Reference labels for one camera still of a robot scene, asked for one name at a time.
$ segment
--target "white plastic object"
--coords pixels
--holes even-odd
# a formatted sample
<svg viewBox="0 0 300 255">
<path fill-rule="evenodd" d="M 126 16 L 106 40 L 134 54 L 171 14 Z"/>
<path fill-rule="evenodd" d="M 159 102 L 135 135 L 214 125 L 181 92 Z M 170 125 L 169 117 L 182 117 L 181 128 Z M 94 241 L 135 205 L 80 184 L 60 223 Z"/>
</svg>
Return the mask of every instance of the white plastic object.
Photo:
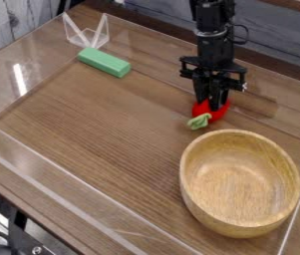
<svg viewBox="0 0 300 255">
<path fill-rule="evenodd" d="M 96 31 L 86 28 L 80 30 L 70 18 L 67 13 L 63 13 L 63 23 L 67 39 L 71 44 L 82 48 L 99 49 L 110 41 L 108 18 L 103 14 Z"/>
</svg>

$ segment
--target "screw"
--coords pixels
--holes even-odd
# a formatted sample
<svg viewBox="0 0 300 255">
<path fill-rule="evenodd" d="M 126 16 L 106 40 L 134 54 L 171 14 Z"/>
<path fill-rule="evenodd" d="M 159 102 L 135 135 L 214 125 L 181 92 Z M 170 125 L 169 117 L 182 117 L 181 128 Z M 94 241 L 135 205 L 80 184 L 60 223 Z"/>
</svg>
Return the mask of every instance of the screw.
<svg viewBox="0 0 300 255">
<path fill-rule="evenodd" d="M 33 255 L 39 255 L 41 253 L 41 248 L 40 247 L 35 247 L 33 249 L 32 249 L 32 254 Z"/>
</svg>

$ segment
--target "bowl rim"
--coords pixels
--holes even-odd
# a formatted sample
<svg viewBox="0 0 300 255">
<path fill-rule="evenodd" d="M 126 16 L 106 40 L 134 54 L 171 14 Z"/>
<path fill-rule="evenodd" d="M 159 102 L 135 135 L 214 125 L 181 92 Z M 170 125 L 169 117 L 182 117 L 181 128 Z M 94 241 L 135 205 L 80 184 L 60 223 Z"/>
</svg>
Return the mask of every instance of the bowl rim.
<svg viewBox="0 0 300 255">
<path fill-rule="evenodd" d="M 263 140 L 265 142 L 267 142 L 278 151 L 280 153 L 285 156 L 285 159 L 290 165 L 290 170 L 293 171 L 293 175 L 296 176 L 294 178 L 294 192 L 293 192 L 293 196 L 290 199 L 290 202 L 288 204 L 288 206 L 278 211 L 276 214 L 269 215 L 266 218 L 261 219 L 261 220 L 254 220 L 254 221 L 245 221 L 242 223 L 233 223 L 229 221 L 225 221 L 223 219 L 221 219 L 219 217 L 215 217 L 214 215 L 211 215 L 203 208 L 201 208 L 201 206 L 198 205 L 198 203 L 195 202 L 195 200 L 193 199 L 191 196 L 191 192 L 189 190 L 187 184 L 186 184 L 186 179 L 185 179 L 185 160 L 186 160 L 186 156 L 190 153 L 191 149 L 194 148 L 194 146 L 202 141 L 205 140 L 207 137 L 214 136 L 219 133 L 241 133 L 249 136 L 254 136 L 255 138 L 258 138 L 259 140 Z M 292 157 L 289 156 L 289 154 L 286 153 L 286 151 L 282 149 L 282 147 L 274 142 L 272 141 L 267 137 L 265 137 L 263 135 L 251 132 L 251 131 L 246 131 L 246 130 L 241 130 L 241 129 L 222 129 L 222 130 L 215 130 L 215 131 L 210 131 L 207 133 L 205 133 L 203 135 L 201 135 L 195 140 L 191 141 L 191 143 L 187 145 L 186 149 L 183 150 L 182 156 L 181 156 L 181 160 L 179 160 L 179 173 L 178 173 L 178 178 L 179 178 L 179 184 L 181 187 L 185 190 L 186 196 L 187 198 L 191 200 L 191 202 L 194 203 L 194 205 L 198 207 L 199 210 L 202 210 L 202 212 L 213 219 L 215 219 L 217 221 L 231 225 L 231 226 L 239 226 L 239 227 L 246 227 L 246 228 L 254 228 L 254 227 L 259 227 L 259 226 L 266 226 L 266 225 L 272 225 L 274 223 L 277 223 L 278 221 L 281 221 L 282 219 L 285 219 L 288 217 L 288 215 L 290 214 L 290 212 L 293 211 L 298 199 L 300 199 L 300 173 L 298 173 L 298 169 L 297 166 L 293 162 Z"/>
</svg>

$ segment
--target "small green object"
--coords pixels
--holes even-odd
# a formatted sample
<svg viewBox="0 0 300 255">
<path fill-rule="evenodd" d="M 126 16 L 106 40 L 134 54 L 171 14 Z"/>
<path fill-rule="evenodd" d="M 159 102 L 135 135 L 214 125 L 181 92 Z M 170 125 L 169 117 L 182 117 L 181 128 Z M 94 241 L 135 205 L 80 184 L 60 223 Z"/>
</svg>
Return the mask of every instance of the small green object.
<svg viewBox="0 0 300 255">
<path fill-rule="evenodd" d="M 187 121 L 186 125 L 191 130 L 205 128 L 207 126 L 207 120 L 211 118 L 210 114 L 203 114 Z"/>
<path fill-rule="evenodd" d="M 94 49 L 86 48 L 78 55 L 79 61 L 95 67 L 110 75 L 122 78 L 131 70 L 131 64 L 107 53 Z"/>
</svg>

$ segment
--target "green block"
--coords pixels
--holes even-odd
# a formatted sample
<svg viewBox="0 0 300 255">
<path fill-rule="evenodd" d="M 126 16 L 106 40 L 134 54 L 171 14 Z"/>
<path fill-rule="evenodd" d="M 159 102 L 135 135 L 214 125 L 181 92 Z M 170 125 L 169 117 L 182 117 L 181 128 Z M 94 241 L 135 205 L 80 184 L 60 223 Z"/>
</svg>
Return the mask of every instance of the green block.
<svg viewBox="0 0 300 255">
<path fill-rule="evenodd" d="M 94 48 L 86 48 L 82 50 L 78 55 L 78 59 L 84 64 L 95 67 L 118 78 L 122 78 L 131 70 L 131 64 L 128 62 Z"/>
</svg>

